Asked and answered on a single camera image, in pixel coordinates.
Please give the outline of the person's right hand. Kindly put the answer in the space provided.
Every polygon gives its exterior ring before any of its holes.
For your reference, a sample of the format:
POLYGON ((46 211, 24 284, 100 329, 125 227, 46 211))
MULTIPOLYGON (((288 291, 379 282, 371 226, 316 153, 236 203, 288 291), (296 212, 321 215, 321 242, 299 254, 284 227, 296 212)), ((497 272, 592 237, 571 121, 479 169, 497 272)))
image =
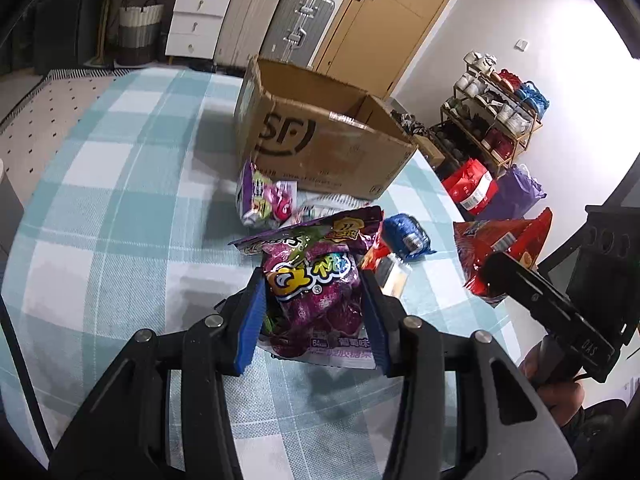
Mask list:
MULTIPOLYGON (((518 366, 518 369, 530 381, 533 381, 538 372, 541 343, 527 352, 526 357, 518 366)), ((537 389, 544 405, 548 408, 555 422, 560 426, 566 426, 578 413, 585 400, 585 390, 579 382, 556 382, 555 384, 542 385, 537 389)))

